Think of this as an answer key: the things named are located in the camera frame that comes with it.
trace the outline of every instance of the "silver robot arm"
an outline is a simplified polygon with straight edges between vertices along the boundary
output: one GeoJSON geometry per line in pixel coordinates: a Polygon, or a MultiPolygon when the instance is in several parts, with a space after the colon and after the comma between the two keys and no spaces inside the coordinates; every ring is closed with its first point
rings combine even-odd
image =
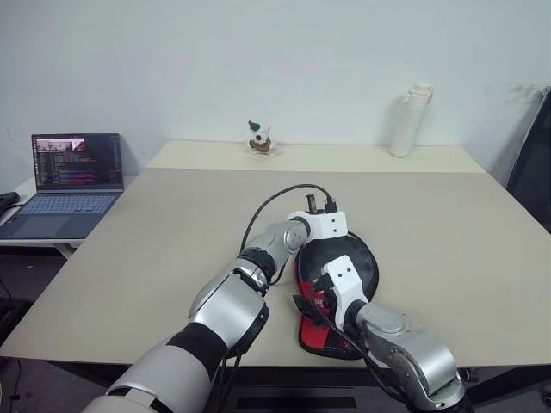
{"type": "Polygon", "coordinates": [[[293,213],[253,238],[195,298],[189,323],[142,356],[84,413],[203,410],[224,357],[244,354],[269,316],[263,296],[301,245],[348,232],[344,213],[293,213]]]}
{"type": "Polygon", "coordinates": [[[472,411],[449,348],[404,313],[369,302],[348,256],[328,262],[320,281],[318,289],[332,290],[337,299],[336,327],[361,337],[375,359],[395,372],[412,410],[472,411]]]}

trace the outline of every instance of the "cable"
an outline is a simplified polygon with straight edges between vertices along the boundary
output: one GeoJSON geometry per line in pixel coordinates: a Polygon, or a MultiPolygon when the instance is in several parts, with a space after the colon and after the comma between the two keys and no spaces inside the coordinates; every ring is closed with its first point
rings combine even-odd
{"type": "Polygon", "coordinates": [[[277,278],[269,283],[269,286],[270,286],[270,287],[272,287],[272,286],[274,286],[275,284],[277,284],[277,283],[279,282],[279,280],[282,278],[283,270],[285,269],[285,265],[287,265],[287,262],[285,262],[285,263],[282,265],[282,269],[279,270],[279,275],[277,275],[277,278]]]}
{"type": "Polygon", "coordinates": [[[235,380],[235,373],[238,371],[240,362],[241,362],[241,354],[235,358],[232,374],[230,375],[230,378],[227,380],[226,386],[224,388],[224,392],[222,393],[219,401],[218,410],[217,410],[218,413],[220,413],[224,409],[224,405],[226,404],[226,400],[230,395],[230,390],[232,389],[233,381],[235,380]]]}
{"type": "Polygon", "coordinates": [[[2,286],[2,289],[8,294],[8,301],[9,301],[9,306],[10,307],[13,307],[13,304],[14,304],[14,298],[13,296],[11,295],[11,293],[9,292],[9,289],[6,287],[6,285],[3,283],[3,280],[0,278],[0,286],[2,286]]]}
{"type": "Polygon", "coordinates": [[[9,413],[13,412],[14,402],[20,398],[17,394],[17,390],[19,389],[19,380],[21,378],[21,359],[17,359],[17,366],[19,367],[19,371],[17,372],[17,378],[15,379],[14,394],[9,396],[9,413]]]}
{"type": "Polygon", "coordinates": [[[226,364],[227,364],[227,358],[224,357],[224,359],[222,359],[222,364],[218,369],[218,371],[220,372],[219,383],[218,383],[218,405],[220,405],[220,402],[222,400],[222,394],[224,393],[222,391],[222,384],[224,383],[224,373],[226,372],[226,364]]]}
{"type": "Polygon", "coordinates": [[[255,223],[255,221],[257,220],[257,217],[258,215],[260,214],[260,212],[271,202],[273,201],[275,198],[277,198],[278,196],[281,196],[283,194],[286,194],[287,192],[290,192],[290,191],[293,191],[295,189],[299,189],[299,188],[313,188],[313,189],[317,189],[318,191],[321,191],[324,193],[325,197],[327,198],[328,202],[333,202],[333,199],[331,197],[331,195],[329,194],[329,192],[327,192],[324,188],[320,187],[319,185],[314,185],[312,183],[299,183],[298,185],[293,185],[292,187],[288,187],[288,188],[285,188],[285,189],[282,189],[281,191],[273,194],[272,196],[270,196],[267,200],[265,200],[261,206],[258,207],[258,209],[255,211],[255,213],[252,215],[252,218],[251,218],[251,221],[249,222],[249,224],[247,225],[247,229],[245,230],[245,234],[243,235],[243,240],[241,241],[241,247],[239,248],[239,252],[241,252],[244,248],[245,248],[245,245],[247,244],[247,238],[249,237],[249,232],[251,232],[251,228],[253,226],[253,224],[255,223]]]}
{"type": "Polygon", "coordinates": [[[390,382],[390,380],[385,377],[382,372],[381,368],[368,356],[367,349],[361,348],[358,343],[356,343],[352,338],[350,338],[344,331],[341,331],[337,328],[337,326],[318,308],[316,305],[316,301],[314,298],[315,288],[312,288],[310,290],[310,304],[313,307],[313,309],[318,313],[318,315],[323,319],[324,324],[326,324],[331,330],[333,330],[335,333],[337,333],[343,340],[345,340],[348,344],[350,344],[353,348],[355,348],[362,356],[363,360],[365,361],[366,367],[371,372],[375,380],[377,381],[377,384],[379,387],[390,397],[394,400],[401,402],[405,404],[406,406],[409,406],[409,401],[407,399],[406,394],[401,390],[395,388],[394,384],[390,382]]]}

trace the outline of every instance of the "laptop screen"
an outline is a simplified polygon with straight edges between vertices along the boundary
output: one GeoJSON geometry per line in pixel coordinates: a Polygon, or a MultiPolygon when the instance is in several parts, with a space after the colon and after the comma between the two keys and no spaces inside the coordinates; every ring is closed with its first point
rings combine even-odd
{"type": "Polygon", "coordinates": [[[37,191],[122,190],[116,133],[33,135],[37,191]]]}

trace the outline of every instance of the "table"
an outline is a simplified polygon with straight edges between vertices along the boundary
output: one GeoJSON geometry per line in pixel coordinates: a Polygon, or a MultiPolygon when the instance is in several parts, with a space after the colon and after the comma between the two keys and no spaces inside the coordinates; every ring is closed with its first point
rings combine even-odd
{"type": "MultiPolygon", "coordinates": [[[[381,271],[375,301],[435,331],[459,365],[551,361],[549,235],[461,148],[416,148],[401,160],[378,147],[290,145],[282,148],[288,162],[283,154],[246,157],[243,147],[169,142],[0,355],[134,362],[185,325],[191,300],[235,257],[257,206],[278,189],[311,182],[336,196],[350,229],[373,251],[381,271]],[[211,161],[222,158],[216,169],[211,161]]],[[[305,209],[305,193],[270,204],[253,234],[305,209]]],[[[301,349],[295,292],[288,272],[270,288],[269,321],[242,364],[359,366],[301,349]]]]}
{"type": "MultiPolygon", "coordinates": [[[[124,175],[123,181],[126,187],[136,178],[136,175],[124,175]]],[[[15,192],[19,194],[18,204],[24,205],[36,194],[36,184],[34,177],[23,181],[15,192]]],[[[9,217],[17,212],[19,208],[11,208],[0,217],[0,225],[3,225],[9,217]]],[[[52,246],[66,259],[69,259],[80,246],[83,239],[0,239],[0,246],[52,246]]]]}

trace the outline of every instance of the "small figurine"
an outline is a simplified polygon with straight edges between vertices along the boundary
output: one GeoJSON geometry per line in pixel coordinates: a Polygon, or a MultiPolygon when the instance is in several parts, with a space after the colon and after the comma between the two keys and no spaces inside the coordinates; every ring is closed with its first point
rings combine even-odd
{"type": "Polygon", "coordinates": [[[249,120],[249,128],[253,139],[249,140],[249,146],[256,153],[268,155],[274,150],[272,140],[269,138],[269,127],[261,128],[259,123],[249,120]]]}

